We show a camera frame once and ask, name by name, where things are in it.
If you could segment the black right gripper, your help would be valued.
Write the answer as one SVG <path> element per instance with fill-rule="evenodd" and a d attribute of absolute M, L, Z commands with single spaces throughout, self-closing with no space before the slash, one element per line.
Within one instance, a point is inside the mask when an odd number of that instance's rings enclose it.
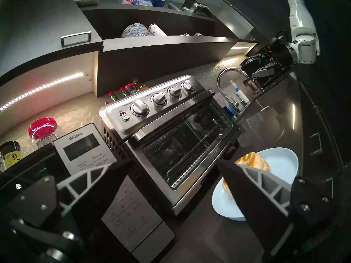
<path fill-rule="evenodd" d="M 246 58 L 240 68 L 245 71 L 256 87 L 262 87 L 269 77 L 274 76 L 279 67 L 285 68 L 296 64 L 296 50 L 289 44 L 273 43 L 271 53 L 257 53 Z"/>

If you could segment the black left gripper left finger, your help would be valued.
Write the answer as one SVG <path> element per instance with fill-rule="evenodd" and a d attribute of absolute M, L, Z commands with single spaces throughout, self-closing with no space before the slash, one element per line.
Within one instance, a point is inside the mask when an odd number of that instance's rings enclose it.
<path fill-rule="evenodd" d="M 64 231 L 88 237 L 132 167 L 131 160 L 117 161 L 84 169 L 60 183 L 44 176 L 8 204 L 11 229 L 33 238 Z"/>

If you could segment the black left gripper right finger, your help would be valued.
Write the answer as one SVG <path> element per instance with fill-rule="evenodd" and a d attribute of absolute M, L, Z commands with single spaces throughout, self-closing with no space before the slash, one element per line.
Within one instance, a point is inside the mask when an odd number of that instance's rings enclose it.
<path fill-rule="evenodd" d="M 292 184 L 264 170 L 219 159 L 217 169 L 264 249 L 263 261 L 293 261 L 333 234 L 337 205 L 322 182 Z"/>

